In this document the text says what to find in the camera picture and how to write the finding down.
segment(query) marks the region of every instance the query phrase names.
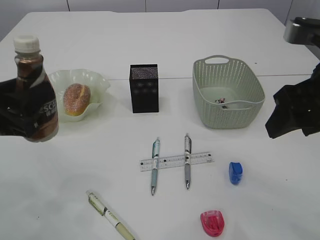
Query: brown bottle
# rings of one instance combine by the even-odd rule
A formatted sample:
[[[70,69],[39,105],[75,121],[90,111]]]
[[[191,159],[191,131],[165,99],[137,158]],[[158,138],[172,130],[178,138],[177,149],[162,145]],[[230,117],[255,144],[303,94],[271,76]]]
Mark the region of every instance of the brown bottle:
[[[17,53],[14,60],[18,68],[16,91],[22,92],[45,82],[50,85],[46,96],[51,97],[39,99],[43,103],[35,123],[37,131],[26,138],[32,142],[44,142],[57,134],[59,125],[56,95],[43,67],[44,57],[40,54],[39,39],[29,35],[17,36],[13,43]]]

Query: bread roll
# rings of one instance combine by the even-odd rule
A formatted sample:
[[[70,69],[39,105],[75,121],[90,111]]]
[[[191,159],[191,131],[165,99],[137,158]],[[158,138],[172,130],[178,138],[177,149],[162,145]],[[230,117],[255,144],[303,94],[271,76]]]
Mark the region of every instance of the bread roll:
[[[63,95],[63,106],[66,114],[79,116],[90,102],[90,88],[86,85],[74,83],[70,85]]]

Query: blue pencil sharpener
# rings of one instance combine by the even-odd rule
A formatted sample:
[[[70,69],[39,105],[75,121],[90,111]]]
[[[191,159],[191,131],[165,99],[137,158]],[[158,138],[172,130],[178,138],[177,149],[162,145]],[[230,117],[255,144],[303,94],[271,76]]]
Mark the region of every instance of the blue pencil sharpener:
[[[229,178],[233,185],[238,185],[242,178],[242,166],[240,162],[230,162],[229,164]]]

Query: white bowl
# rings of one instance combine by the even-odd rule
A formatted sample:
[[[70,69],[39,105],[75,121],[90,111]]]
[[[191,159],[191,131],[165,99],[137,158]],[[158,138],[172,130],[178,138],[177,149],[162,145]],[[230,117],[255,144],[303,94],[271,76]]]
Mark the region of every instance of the white bowl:
[[[110,87],[108,80],[99,73],[86,69],[59,70],[48,77],[55,91],[59,122],[77,122],[94,112],[102,104],[103,96]],[[65,113],[64,93],[70,85],[76,83],[90,88],[90,103],[81,115],[70,116]]]

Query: pen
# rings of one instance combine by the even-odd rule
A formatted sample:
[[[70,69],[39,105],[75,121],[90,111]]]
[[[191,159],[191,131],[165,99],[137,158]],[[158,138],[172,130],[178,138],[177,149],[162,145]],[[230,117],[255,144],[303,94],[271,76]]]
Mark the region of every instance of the pen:
[[[89,203],[115,227],[115,229],[126,240],[135,240],[134,236],[126,229],[126,227],[115,217],[115,215],[90,191],[85,192],[88,195]]]
[[[191,154],[191,138],[186,133],[184,136],[184,179],[186,189],[189,189],[191,184],[191,173],[190,173],[190,154]]]
[[[158,179],[158,158],[160,151],[160,140],[159,137],[156,138],[152,145],[152,173],[151,173],[151,194],[152,196],[155,194],[157,179]]]

